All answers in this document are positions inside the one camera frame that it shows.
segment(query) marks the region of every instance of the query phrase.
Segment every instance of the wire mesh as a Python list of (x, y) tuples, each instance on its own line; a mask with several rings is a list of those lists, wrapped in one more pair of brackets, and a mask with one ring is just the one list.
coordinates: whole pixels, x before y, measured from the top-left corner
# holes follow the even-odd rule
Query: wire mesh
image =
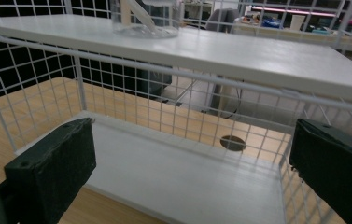
[[(215, 32), (320, 44), (352, 60), (352, 1), (323, 2), (186, 1), (180, 13), (186, 28), (215, 24)], [(230, 8), (237, 13), (227, 20)], [(218, 18), (211, 20), (216, 10)], [(0, 1), (0, 17), (66, 13), (110, 19), (110, 2)], [(297, 31), (288, 29), (292, 15), (304, 15)], [(279, 27), (268, 27), (267, 21)], [(0, 41), (0, 120), (15, 149), (82, 110), (214, 147), (224, 147), (225, 135), (238, 136), (244, 143), (227, 142), (245, 145), (240, 156), (279, 166), (287, 223), (343, 223), (288, 163), (299, 118), (352, 135), (352, 106), (342, 99), (322, 104), (313, 92), (304, 93), (309, 98), (291, 97), (277, 87), (254, 89), (243, 80), (205, 71), (152, 63), (142, 67), (144, 62), (133, 59), (17, 41), (28, 46)]]

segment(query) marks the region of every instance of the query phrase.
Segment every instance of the round hole in desk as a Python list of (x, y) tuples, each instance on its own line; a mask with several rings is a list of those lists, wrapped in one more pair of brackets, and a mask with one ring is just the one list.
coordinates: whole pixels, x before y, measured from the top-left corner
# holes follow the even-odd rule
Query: round hole in desk
[(225, 135), (219, 140), (221, 145), (230, 151), (242, 151), (246, 148), (246, 142), (233, 135)]

